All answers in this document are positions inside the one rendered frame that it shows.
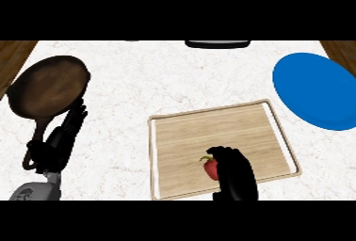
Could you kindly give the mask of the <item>blue plate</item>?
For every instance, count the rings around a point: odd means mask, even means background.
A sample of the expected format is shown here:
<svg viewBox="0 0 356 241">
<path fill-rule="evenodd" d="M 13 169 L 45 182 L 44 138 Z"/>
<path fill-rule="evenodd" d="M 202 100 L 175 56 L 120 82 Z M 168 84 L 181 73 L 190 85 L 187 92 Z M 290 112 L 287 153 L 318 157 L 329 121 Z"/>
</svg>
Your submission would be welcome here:
<svg viewBox="0 0 356 241">
<path fill-rule="evenodd" d="M 292 53 L 273 66 L 273 88 L 293 114 L 321 129 L 356 128 L 356 77 L 330 59 Z"/>
</svg>

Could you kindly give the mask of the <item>pale wooden tray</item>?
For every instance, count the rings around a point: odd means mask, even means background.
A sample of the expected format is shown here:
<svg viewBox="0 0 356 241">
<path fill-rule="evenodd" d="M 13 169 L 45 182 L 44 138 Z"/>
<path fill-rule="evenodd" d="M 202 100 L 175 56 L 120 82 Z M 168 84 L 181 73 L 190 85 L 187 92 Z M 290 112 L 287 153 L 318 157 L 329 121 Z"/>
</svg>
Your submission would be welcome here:
<svg viewBox="0 0 356 241">
<path fill-rule="evenodd" d="M 150 188 L 154 201 L 218 190 L 203 171 L 205 150 L 236 149 L 259 183 L 301 174 L 296 157 L 268 100 L 151 116 L 149 124 Z"/>
</svg>

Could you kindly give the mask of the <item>black appliance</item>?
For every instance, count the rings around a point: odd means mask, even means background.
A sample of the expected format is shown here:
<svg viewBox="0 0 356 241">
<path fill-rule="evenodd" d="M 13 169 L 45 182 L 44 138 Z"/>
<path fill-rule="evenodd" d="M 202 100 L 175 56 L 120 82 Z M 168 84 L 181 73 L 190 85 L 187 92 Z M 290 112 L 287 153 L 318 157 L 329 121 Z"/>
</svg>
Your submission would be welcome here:
<svg viewBox="0 0 356 241">
<path fill-rule="evenodd" d="M 249 46 L 248 40 L 221 41 L 221 40 L 187 40 L 184 44 L 191 48 L 202 49 L 233 49 L 245 48 Z"/>
</svg>

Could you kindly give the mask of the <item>red bell pepper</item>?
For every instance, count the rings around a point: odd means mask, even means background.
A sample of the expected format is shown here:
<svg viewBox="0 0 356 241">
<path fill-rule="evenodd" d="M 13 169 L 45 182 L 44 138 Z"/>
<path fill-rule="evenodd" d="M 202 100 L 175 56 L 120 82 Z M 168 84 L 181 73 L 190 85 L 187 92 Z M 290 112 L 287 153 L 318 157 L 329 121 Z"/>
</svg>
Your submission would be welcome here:
<svg viewBox="0 0 356 241">
<path fill-rule="evenodd" d="M 202 168 L 212 181 L 218 180 L 216 173 L 216 161 L 211 156 L 202 156 L 200 161 L 203 162 Z"/>
</svg>

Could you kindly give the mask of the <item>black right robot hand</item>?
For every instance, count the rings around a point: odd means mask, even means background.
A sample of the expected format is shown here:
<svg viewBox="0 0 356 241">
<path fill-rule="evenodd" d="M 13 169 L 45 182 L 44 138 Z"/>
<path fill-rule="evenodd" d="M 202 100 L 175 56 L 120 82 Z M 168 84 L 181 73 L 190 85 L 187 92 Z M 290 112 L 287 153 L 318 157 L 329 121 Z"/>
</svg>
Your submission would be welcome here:
<svg viewBox="0 0 356 241">
<path fill-rule="evenodd" d="M 248 159 L 237 149 L 211 147 L 206 151 L 216 161 L 219 191 L 212 193 L 214 201 L 256 201 L 258 190 Z"/>
</svg>

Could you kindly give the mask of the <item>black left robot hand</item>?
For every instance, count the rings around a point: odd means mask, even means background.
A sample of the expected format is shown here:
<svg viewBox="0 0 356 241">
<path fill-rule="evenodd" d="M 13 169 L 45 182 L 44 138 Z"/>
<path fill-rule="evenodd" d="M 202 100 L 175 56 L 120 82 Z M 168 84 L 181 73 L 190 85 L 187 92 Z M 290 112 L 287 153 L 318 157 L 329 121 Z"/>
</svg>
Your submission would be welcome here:
<svg viewBox="0 0 356 241">
<path fill-rule="evenodd" d="M 26 144 L 27 151 L 22 160 L 22 168 L 24 170 L 33 169 L 36 174 L 61 172 L 85 116 L 85 105 L 82 104 L 82 99 L 79 99 L 66 113 L 60 126 L 54 128 L 47 139 L 42 139 L 42 134 L 53 118 L 35 121 L 35 133 L 32 140 Z"/>
</svg>

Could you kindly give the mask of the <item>dark brown frying pan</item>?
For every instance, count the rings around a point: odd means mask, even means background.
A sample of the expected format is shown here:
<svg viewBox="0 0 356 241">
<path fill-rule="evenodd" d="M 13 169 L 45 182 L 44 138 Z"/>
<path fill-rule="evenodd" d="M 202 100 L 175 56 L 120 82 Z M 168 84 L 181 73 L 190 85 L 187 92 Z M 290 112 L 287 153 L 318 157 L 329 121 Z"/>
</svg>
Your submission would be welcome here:
<svg viewBox="0 0 356 241">
<path fill-rule="evenodd" d="M 36 121 L 53 118 L 42 139 L 60 126 L 73 103 L 82 98 L 89 72 L 73 56 L 51 56 L 39 60 L 19 75 L 5 95 L 11 112 Z"/>
</svg>

